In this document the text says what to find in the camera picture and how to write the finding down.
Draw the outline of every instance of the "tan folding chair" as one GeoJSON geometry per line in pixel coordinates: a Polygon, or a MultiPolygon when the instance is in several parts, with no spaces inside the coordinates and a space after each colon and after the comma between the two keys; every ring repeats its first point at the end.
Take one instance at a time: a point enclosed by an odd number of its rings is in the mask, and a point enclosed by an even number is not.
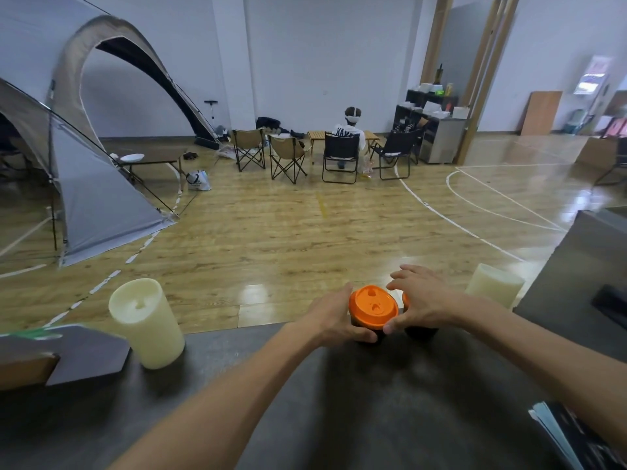
{"type": "Polygon", "coordinates": [[[270,135],[268,138],[270,139],[270,173],[272,179],[278,177],[279,170],[281,170],[293,184],[296,184],[298,175],[301,172],[307,176],[307,173],[303,170],[303,161],[305,159],[305,152],[309,151],[311,145],[305,149],[300,144],[300,141],[294,137],[277,138],[270,135]],[[281,165],[281,160],[287,160],[288,163],[283,166],[281,165]],[[277,164],[276,167],[273,167],[273,161],[277,164]],[[292,176],[290,176],[288,172],[290,168],[294,169],[292,176]]]}
{"type": "Polygon", "coordinates": [[[263,147],[263,129],[233,130],[233,145],[237,167],[242,171],[250,162],[254,162],[266,169],[265,150],[263,147]]]}

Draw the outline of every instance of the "bag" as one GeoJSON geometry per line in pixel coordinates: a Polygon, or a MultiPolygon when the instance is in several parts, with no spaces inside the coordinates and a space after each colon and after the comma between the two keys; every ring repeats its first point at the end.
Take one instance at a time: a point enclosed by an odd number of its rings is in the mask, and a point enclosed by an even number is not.
{"type": "Polygon", "coordinates": [[[195,170],[185,175],[187,180],[187,188],[190,190],[209,191],[209,176],[205,170],[195,170]]]}

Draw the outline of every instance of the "candle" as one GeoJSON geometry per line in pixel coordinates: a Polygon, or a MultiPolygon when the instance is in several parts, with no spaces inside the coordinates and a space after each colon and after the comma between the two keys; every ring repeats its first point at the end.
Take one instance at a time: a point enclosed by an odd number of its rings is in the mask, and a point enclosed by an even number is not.
{"type": "Polygon", "coordinates": [[[113,292],[109,313],[120,334],[148,369],[172,363],[185,347],[185,339],[159,282],[137,279],[113,292]]]}
{"type": "Polygon", "coordinates": [[[512,308],[525,281],[519,276],[486,264],[479,264],[466,287],[468,295],[487,297],[505,308],[512,308]]]}

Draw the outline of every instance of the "camping chair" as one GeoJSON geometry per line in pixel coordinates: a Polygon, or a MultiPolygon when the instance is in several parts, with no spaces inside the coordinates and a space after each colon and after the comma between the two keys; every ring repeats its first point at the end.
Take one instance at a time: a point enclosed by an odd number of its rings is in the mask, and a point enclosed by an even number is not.
{"type": "Polygon", "coordinates": [[[382,180],[404,180],[410,177],[411,166],[411,150],[416,144],[416,132],[399,133],[390,132],[388,141],[381,147],[380,145],[374,145],[372,151],[379,155],[379,166],[375,166],[375,170],[379,170],[379,178],[382,180]],[[398,159],[407,157],[407,176],[406,177],[390,177],[384,178],[381,175],[381,170],[387,170],[388,168],[394,168],[398,159]],[[388,166],[381,164],[381,159],[385,160],[388,166]]]}
{"type": "Polygon", "coordinates": [[[352,185],[357,181],[357,162],[359,160],[359,135],[336,136],[329,132],[324,133],[324,156],[322,159],[322,181],[325,183],[340,183],[352,185]],[[327,168],[327,161],[355,163],[354,170],[340,170],[327,168]],[[324,172],[338,172],[355,174],[353,181],[327,181],[324,172]]]}
{"type": "MultiPolygon", "coordinates": [[[[611,183],[601,183],[601,181],[612,173],[616,168],[627,168],[627,137],[621,137],[616,142],[616,161],[614,165],[601,177],[594,182],[594,186],[612,186],[619,185],[624,181],[627,181],[627,176],[623,175],[618,181],[612,181],[611,183]]],[[[627,185],[625,186],[625,195],[627,196],[627,185]]]]}
{"type": "Polygon", "coordinates": [[[235,158],[237,160],[237,167],[239,171],[243,171],[244,168],[250,162],[254,162],[266,169],[265,149],[263,147],[263,129],[257,130],[233,130],[233,144],[235,147],[235,158]],[[245,158],[248,161],[241,165],[242,160],[245,158]]]}
{"type": "Polygon", "coordinates": [[[305,176],[307,173],[303,170],[303,161],[305,159],[306,149],[300,144],[293,136],[290,138],[277,138],[276,136],[269,135],[270,140],[270,176],[275,179],[279,175],[279,170],[289,178],[289,180],[296,184],[298,175],[303,172],[305,176]],[[272,161],[276,162],[276,168],[273,168],[272,161]],[[281,160],[288,160],[289,163],[283,166],[281,160]],[[294,168],[294,174],[290,176],[288,170],[294,168]]]}

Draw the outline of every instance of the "wooden board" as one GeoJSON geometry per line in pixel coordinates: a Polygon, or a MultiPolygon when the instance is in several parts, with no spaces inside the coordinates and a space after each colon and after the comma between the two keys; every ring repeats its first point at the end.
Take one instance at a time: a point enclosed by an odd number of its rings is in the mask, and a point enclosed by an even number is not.
{"type": "Polygon", "coordinates": [[[531,92],[521,135],[550,134],[561,98],[561,91],[531,92]]]}

